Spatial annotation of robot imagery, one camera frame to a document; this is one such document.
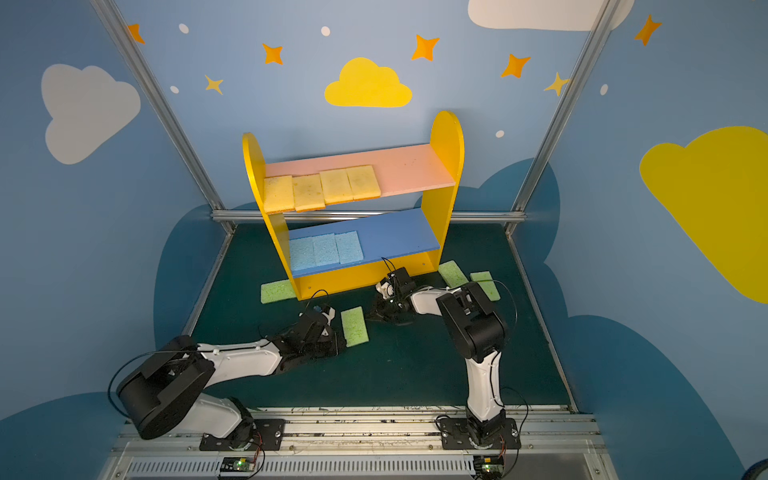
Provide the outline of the blue sponge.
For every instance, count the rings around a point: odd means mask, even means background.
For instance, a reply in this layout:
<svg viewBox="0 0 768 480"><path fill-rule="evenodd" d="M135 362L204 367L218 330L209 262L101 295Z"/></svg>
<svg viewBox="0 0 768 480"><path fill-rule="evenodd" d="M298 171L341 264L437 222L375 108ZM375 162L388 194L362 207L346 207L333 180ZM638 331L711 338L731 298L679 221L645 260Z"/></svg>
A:
<svg viewBox="0 0 768 480"><path fill-rule="evenodd" d="M364 259L363 249L356 231L335 234L334 240L340 264L353 264Z"/></svg>
<svg viewBox="0 0 768 480"><path fill-rule="evenodd" d="M334 234L313 236L311 240L315 266L324 267L327 265L337 265L340 263L338 247Z"/></svg>
<svg viewBox="0 0 768 480"><path fill-rule="evenodd" d="M316 266L312 237L293 238L290 240L289 247L292 272L303 271Z"/></svg>

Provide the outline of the yellow sponge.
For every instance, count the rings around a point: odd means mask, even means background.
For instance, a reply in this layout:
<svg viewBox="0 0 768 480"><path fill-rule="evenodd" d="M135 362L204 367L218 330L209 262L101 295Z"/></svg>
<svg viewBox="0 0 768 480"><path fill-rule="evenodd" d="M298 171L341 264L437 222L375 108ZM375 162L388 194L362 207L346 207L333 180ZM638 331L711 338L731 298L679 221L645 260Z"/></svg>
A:
<svg viewBox="0 0 768 480"><path fill-rule="evenodd" d="M319 174L294 176L292 183L296 212L315 211L326 207Z"/></svg>
<svg viewBox="0 0 768 480"><path fill-rule="evenodd" d="M342 204L354 200L346 169L321 171L319 176L326 205Z"/></svg>
<svg viewBox="0 0 768 480"><path fill-rule="evenodd" d="M295 209L293 177L291 175L267 177L264 180L263 203L267 214L293 211Z"/></svg>
<svg viewBox="0 0 768 480"><path fill-rule="evenodd" d="M355 201L381 197L381 188L372 165L349 167L346 169L346 173Z"/></svg>

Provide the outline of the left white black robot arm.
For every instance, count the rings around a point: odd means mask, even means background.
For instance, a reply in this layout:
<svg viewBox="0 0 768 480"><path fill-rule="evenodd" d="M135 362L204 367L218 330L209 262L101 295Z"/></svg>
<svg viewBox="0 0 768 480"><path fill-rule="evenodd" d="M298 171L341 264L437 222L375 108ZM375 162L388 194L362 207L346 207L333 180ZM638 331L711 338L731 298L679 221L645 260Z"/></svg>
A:
<svg viewBox="0 0 768 480"><path fill-rule="evenodd" d="M117 397L139 437L200 433L218 449L244 450L255 444L258 429L244 404L204 391L246 377L269 377L311 360L332 358L347 348L335 329L335 310L325 307L299 316L289 329L257 341L212 345L188 335L153 352L117 386Z"/></svg>

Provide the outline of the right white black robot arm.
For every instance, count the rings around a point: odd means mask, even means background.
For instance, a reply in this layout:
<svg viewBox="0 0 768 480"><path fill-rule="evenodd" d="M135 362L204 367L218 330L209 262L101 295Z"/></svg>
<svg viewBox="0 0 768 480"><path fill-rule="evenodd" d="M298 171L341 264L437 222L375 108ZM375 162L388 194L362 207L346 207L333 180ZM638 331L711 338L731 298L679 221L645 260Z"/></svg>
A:
<svg viewBox="0 0 768 480"><path fill-rule="evenodd" d="M375 289L373 319L397 324L405 313L442 318L466 363L469 439L478 447L490 446L506 424L499 363L509 329L495 304L476 282L455 288L419 287L403 267L388 273Z"/></svg>

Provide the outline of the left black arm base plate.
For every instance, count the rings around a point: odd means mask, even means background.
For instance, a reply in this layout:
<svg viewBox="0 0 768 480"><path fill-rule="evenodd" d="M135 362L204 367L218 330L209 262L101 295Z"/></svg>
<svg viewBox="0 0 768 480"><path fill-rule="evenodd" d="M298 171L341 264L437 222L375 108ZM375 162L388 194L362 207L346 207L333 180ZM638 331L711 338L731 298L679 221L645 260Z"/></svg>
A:
<svg viewBox="0 0 768 480"><path fill-rule="evenodd" d="M226 437L204 434L200 451L278 451L286 426L284 419L245 419Z"/></svg>

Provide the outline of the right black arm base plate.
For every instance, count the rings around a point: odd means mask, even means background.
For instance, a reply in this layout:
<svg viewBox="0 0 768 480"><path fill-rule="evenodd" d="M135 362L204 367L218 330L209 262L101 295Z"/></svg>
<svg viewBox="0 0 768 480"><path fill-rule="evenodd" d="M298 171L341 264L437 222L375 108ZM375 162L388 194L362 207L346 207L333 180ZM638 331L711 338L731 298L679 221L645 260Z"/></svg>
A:
<svg viewBox="0 0 768 480"><path fill-rule="evenodd" d="M435 425L444 450L514 450L521 447L513 419L478 423L467 418L439 416Z"/></svg>

